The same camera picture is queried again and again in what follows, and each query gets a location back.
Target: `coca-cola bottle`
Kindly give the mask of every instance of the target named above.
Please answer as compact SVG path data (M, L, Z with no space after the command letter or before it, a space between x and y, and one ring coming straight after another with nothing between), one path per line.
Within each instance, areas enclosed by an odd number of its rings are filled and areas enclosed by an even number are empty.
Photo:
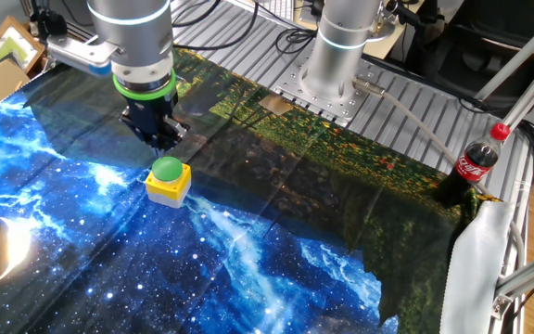
M489 135L469 144L438 187L436 198L446 208L461 204L464 195L477 184L500 157L502 142L510 134L508 126L497 123Z

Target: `galaxy print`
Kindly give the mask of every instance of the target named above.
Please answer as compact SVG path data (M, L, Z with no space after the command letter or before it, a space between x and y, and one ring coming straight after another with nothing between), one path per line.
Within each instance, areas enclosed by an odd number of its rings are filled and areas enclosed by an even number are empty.
M180 210L151 202L148 170L57 153L25 102L0 104L0 333L398 331L359 252L213 203L195 173Z

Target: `coca-cola label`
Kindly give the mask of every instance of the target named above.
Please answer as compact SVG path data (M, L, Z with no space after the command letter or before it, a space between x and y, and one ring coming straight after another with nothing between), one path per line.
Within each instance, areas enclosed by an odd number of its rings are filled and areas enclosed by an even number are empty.
M474 164L469 158L464 155L456 162L454 166L456 171L470 182L479 182L485 174L487 174L491 167L481 167Z

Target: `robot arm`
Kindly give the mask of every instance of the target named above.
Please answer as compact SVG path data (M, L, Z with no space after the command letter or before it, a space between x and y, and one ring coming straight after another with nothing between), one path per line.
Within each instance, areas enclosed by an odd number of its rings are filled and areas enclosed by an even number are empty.
M173 148L188 126L172 117L178 96L170 0L88 0L88 8L102 43L86 45L50 35L49 53L96 76L112 73L127 100L120 121L152 148Z

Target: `yellow button base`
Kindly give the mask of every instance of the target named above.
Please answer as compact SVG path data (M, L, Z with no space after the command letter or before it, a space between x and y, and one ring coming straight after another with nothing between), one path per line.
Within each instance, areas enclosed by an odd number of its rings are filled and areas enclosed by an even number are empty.
M159 181L153 175L150 172L146 179L147 194L158 194L171 200L179 200L186 196L183 193L191 181L191 168L188 165L183 163L183 174L169 184Z

